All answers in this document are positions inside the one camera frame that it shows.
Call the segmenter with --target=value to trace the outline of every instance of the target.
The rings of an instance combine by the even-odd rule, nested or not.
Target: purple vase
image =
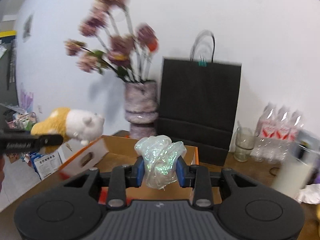
[[[125,119],[131,123],[130,138],[156,135],[154,121],[158,118],[157,83],[125,83]]]

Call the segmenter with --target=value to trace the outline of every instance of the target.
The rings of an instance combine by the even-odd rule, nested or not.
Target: black rope handle
[[[214,56],[214,51],[216,48],[216,40],[214,38],[213,32],[209,31],[209,30],[203,30],[201,31],[198,36],[196,37],[195,42],[193,43],[193,46],[191,48],[190,51],[190,60],[193,61],[194,57],[195,57],[195,52],[196,52],[196,48],[199,44],[199,42],[206,36],[211,36],[212,37],[212,41],[213,41],[213,52],[212,52],[212,57],[211,57],[211,62],[213,62],[213,56]]]

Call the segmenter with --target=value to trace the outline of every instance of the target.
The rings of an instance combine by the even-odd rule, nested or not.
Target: crumpled plastic bag
[[[296,200],[300,203],[320,204],[320,184],[311,184],[307,185],[304,189],[300,189]]]
[[[187,152],[183,142],[172,143],[165,135],[150,136],[142,138],[134,148],[143,157],[148,187],[162,189],[177,180],[177,159]]]

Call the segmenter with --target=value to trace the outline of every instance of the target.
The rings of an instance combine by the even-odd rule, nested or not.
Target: black shopping bag
[[[199,160],[224,165],[238,103],[241,65],[165,59],[157,133],[198,147]]]

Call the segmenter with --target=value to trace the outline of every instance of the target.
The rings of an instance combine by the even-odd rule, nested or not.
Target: glass cup
[[[247,127],[238,127],[236,135],[236,151],[234,158],[240,162],[246,162],[254,148],[254,131]]]

